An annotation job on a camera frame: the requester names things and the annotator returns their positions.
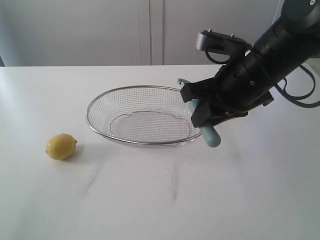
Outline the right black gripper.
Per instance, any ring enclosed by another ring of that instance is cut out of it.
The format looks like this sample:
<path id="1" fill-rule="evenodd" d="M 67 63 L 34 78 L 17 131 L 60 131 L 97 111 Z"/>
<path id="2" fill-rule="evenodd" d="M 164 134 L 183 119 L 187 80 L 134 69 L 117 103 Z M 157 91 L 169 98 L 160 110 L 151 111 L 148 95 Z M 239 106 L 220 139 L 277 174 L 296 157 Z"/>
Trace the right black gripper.
<path id="1" fill-rule="evenodd" d="M 267 74 L 254 51 L 245 55 L 241 50 L 214 77 L 198 82 L 182 81 L 182 100 L 185 103 L 201 100 L 191 116 L 193 126 L 215 126 L 246 117 L 256 107 L 270 104 L 274 100 L 270 93 L 274 83 Z"/>

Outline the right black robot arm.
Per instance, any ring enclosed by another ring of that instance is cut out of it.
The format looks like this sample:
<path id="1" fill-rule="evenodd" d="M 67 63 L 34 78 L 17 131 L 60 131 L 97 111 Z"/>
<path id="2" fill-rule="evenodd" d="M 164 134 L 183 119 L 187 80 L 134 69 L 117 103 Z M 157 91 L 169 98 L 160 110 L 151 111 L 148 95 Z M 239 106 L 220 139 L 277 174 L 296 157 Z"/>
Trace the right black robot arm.
<path id="1" fill-rule="evenodd" d="M 254 108 L 271 103 L 270 89 L 319 53 L 320 3 L 286 0 L 280 17 L 255 44 L 204 30 L 197 35 L 196 48 L 206 55 L 227 55 L 228 60 L 220 63 L 214 77 L 182 87 L 184 102 L 199 100 L 191 116 L 193 126 L 216 126 L 245 117 Z"/>

